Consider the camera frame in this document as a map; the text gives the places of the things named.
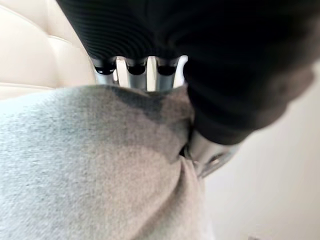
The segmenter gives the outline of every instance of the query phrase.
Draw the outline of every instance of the leather car seat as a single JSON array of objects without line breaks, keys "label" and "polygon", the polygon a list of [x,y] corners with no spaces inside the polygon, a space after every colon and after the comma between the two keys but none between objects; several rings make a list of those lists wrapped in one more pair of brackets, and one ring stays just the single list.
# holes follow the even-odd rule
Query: leather car seat
[{"label": "leather car seat", "polygon": [[92,62],[55,0],[0,0],[0,100],[94,84]]}]

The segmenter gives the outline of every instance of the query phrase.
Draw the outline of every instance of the cream leather seat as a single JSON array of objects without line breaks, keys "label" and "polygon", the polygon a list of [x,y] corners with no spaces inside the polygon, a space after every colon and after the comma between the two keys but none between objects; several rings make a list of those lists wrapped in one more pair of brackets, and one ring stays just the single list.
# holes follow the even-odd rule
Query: cream leather seat
[{"label": "cream leather seat", "polygon": [[0,100],[94,84],[93,65],[55,0],[0,0]]}]

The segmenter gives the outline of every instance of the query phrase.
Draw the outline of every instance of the black ribbed fabric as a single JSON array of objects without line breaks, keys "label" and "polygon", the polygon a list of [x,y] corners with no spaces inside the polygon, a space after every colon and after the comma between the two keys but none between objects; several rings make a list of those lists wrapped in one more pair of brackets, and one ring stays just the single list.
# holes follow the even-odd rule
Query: black ribbed fabric
[{"label": "black ribbed fabric", "polygon": [[188,55],[195,127],[241,142],[311,84],[320,0],[58,0],[89,55]]}]

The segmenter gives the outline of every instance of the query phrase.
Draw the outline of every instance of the gray fabric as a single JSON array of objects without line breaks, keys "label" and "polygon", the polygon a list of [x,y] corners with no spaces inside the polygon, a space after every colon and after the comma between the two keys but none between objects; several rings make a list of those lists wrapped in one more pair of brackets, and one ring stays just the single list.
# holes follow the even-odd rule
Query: gray fabric
[{"label": "gray fabric", "polygon": [[179,156],[192,114],[185,88],[0,102],[0,239],[211,239],[202,182]]}]

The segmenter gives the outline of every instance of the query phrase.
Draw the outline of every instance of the white wall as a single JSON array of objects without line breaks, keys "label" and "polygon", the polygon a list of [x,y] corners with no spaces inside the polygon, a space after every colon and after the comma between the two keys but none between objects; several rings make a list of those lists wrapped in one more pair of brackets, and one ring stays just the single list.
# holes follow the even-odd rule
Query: white wall
[{"label": "white wall", "polygon": [[318,80],[206,181],[217,240],[320,240]]}]

